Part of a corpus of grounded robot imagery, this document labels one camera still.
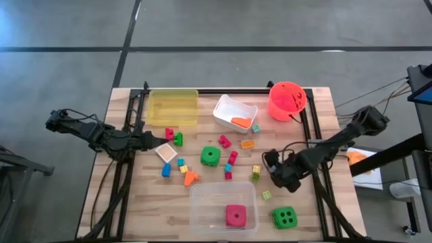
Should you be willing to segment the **white plastic bin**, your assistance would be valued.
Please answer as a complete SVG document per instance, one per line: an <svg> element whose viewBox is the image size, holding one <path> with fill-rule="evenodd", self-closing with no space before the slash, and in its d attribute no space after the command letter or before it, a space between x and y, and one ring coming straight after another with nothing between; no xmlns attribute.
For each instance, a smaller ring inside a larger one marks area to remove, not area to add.
<svg viewBox="0 0 432 243"><path fill-rule="evenodd" d="M239 133L246 134L252 126L249 125L248 127L243 128L233 124L231 122L232 118L250 118L251 122L253 122L257 113L258 107L256 105L246 105L232 99L227 94L223 94L213 110L213 117L218 124Z"/></svg>

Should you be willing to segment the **green foam die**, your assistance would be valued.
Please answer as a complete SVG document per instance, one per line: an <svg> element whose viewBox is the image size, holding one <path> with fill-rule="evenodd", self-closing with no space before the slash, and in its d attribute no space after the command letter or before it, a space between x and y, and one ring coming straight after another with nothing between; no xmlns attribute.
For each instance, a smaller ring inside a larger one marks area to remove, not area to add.
<svg viewBox="0 0 432 243"><path fill-rule="evenodd" d="M298 219L293 207L280 207L271 213L275 227L279 230L290 229L298 225Z"/></svg>
<svg viewBox="0 0 432 243"><path fill-rule="evenodd" d="M221 150L216 146L205 146L200 155L200 162L209 167L217 167L221 156Z"/></svg>

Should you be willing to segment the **black cart beam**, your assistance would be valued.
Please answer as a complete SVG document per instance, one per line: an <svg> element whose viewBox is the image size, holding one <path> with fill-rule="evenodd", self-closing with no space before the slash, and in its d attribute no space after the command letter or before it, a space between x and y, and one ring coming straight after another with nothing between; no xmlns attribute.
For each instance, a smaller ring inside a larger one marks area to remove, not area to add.
<svg viewBox="0 0 432 243"><path fill-rule="evenodd" d="M413 151L425 150L432 151L432 135L420 133L351 165L350 172L353 177L358 176L407 157Z"/></svg>

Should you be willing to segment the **white paper sheet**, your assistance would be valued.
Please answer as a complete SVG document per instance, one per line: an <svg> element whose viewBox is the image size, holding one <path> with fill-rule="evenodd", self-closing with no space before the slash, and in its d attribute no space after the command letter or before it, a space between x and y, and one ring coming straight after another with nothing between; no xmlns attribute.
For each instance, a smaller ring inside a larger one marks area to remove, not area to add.
<svg viewBox="0 0 432 243"><path fill-rule="evenodd" d="M375 152L372 151L366 151L366 150L362 150L359 148L352 148L352 147L347 150L347 152L349 151L361 152L365 154L367 158L375 154ZM381 172L379 168L354 176L353 182L355 186L371 188L376 190L383 190L383 185L381 181Z"/></svg>

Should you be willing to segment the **clear plastic container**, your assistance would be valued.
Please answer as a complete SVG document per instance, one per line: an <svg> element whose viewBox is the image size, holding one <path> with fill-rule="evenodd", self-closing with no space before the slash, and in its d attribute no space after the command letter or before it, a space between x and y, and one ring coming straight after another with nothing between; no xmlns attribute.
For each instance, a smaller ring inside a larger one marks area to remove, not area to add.
<svg viewBox="0 0 432 243"><path fill-rule="evenodd" d="M245 227L225 224L227 205L244 205L247 210ZM246 236L259 228L257 196L250 182L196 184L190 189L190 231L206 238Z"/></svg>

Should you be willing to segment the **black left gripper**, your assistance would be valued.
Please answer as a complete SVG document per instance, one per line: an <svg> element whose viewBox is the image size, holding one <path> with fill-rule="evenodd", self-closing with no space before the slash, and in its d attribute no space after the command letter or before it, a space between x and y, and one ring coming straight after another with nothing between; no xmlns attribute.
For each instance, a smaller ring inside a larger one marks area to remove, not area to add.
<svg viewBox="0 0 432 243"><path fill-rule="evenodd" d="M166 143L168 140L164 136L155 136L151 131L132 135L132 148L134 150L147 151Z"/></svg>

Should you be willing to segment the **grey metal stand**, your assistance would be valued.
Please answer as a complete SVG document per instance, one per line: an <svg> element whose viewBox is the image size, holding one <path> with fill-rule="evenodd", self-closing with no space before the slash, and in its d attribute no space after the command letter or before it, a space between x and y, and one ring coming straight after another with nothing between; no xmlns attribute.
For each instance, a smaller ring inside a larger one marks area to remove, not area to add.
<svg viewBox="0 0 432 243"><path fill-rule="evenodd" d="M10 237L32 174L38 171L51 176L53 170L0 145L0 243Z"/></svg>

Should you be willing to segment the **tablet with blue screen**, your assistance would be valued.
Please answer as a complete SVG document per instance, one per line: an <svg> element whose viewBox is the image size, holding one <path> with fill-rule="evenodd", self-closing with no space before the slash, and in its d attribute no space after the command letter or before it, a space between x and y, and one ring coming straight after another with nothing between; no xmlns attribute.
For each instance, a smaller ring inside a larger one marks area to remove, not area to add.
<svg viewBox="0 0 432 243"><path fill-rule="evenodd" d="M407 101L432 105L432 86L424 86L407 97Z"/></svg>

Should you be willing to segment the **black aluminium table frame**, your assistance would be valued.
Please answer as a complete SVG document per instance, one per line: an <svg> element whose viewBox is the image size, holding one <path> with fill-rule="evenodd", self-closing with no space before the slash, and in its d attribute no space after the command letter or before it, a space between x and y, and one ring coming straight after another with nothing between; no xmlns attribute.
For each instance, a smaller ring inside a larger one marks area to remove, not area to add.
<svg viewBox="0 0 432 243"><path fill-rule="evenodd" d="M200 164L200 152L205 145L215 145L221 135L227 136L234 149L242 140L253 140L252 149L239 149L234 165L233 179L236 182L250 180L252 167L261 164L261 155L273 148L289 146L299 150L304 141L312 138L329 138L339 132L340 125L335 114L331 91L328 87L308 88L310 101L302 117L294 121L277 121L267 112L268 88L202 88L198 98L198 123L186 126L182 132L185 145L178 154L185 158L188 168L199 175L200 183L216 183L224 180L221 168L204 167ZM259 109L258 133L240 134L219 125L213 118L221 95ZM163 162L153 151L136 154L132 170L129 197L116 208L111 222L109 237L117 238L117 229L123 229L123 241L137 242L200 242L224 241L221 237L206 238L195 236L190 231L189 189L183 185L182 175L174 171L169 178L161 176ZM263 172L254 185L259 214L258 230L246 236L230 237L237 241L321 241L323 231L330 236L344 236L345 231L336 222L325 202L318 202L313 178L302 180L294 192L276 187L269 174ZM270 191L271 198L265 200L262 193ZM277 229L272 211L280 207L293 207L298 225L290 229Z"/></svg>

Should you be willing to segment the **dark grey equipment cart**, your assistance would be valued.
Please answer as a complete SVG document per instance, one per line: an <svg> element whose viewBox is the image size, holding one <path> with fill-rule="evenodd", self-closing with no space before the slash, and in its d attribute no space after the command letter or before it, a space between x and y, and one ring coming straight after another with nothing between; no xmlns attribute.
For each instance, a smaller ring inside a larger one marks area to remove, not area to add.
<svg viewBox="0 0 432 243"><path fill-rule="evenodd" d="M407 68L408 83L412 93L424 86L432 86L432 64ZM432 135L432 105L414 103L421 133ZM412 158L416 170L421 198L429 231L432 232L432 151L413 151Z"/></svg>

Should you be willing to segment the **yellow translucent plastic bin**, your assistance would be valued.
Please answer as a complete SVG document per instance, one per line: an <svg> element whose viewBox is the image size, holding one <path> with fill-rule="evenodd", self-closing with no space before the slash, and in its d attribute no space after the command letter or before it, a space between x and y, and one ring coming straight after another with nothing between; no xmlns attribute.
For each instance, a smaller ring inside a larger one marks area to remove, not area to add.
<svg viewBox="0 0 432 243"><path fill-rule="evenodd" d="M152 126L195 126L198 121L197 90L152 90L146 122Z"/></svg>

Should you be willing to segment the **white square card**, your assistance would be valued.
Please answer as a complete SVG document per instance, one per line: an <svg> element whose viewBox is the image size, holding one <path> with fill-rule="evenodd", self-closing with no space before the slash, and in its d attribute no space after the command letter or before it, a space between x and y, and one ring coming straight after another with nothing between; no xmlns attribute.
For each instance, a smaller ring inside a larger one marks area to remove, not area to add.
<svg viewBox="0 0 432 243"><path fill-rule="evenodd" d="M169 143L158 146L155 149L155 152L165 163L169 163L178 155L178 153L169 145Z"/></svg>

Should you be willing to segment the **orange arrow-shaped block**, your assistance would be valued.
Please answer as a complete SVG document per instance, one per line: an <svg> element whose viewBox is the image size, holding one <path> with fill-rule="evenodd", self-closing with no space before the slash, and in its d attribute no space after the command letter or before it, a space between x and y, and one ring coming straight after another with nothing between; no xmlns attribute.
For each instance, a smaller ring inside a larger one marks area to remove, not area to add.
<svg viewBox="0 0 432 243"><path fill-rule="evenodd" d="M184 185L190 186L195 181L199 180L199 175L193 171L187 171L184 177Z"/></svg>

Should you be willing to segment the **orange plastic bucket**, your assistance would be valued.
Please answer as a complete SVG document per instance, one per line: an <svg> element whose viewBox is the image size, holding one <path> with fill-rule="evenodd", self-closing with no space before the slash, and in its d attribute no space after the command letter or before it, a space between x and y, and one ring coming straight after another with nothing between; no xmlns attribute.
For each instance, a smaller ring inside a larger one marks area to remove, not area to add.
<svg viewBox="0 0 432 243"><path fill-rule="evenodd" d="M293 120L307 104L304 89L293 82L279 82L269 91L268 113L281 122Z"/></svg>

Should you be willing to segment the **orange object on paper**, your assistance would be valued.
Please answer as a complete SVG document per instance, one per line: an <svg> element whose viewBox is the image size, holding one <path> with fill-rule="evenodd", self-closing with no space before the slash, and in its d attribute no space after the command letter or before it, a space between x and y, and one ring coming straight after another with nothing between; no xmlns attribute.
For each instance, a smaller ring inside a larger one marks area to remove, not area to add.
<svg viewBox="0 0 432 243"><path fill-rule="evenodd" d="M354 165L367 158L365 154L358 151L349 151L346 155L348 156L349 165Z"/></svg>

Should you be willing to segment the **red foam die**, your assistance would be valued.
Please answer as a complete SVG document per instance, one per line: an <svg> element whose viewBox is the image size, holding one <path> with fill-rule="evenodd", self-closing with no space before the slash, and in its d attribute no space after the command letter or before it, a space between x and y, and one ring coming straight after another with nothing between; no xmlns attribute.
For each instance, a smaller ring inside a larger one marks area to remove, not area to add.
<svg viewBox="0 0 432 243"><path fill-rule="evenodd" d="M244 205L227 205L225 208L225 224L230 227L245 227L247 210Z"/></svg>

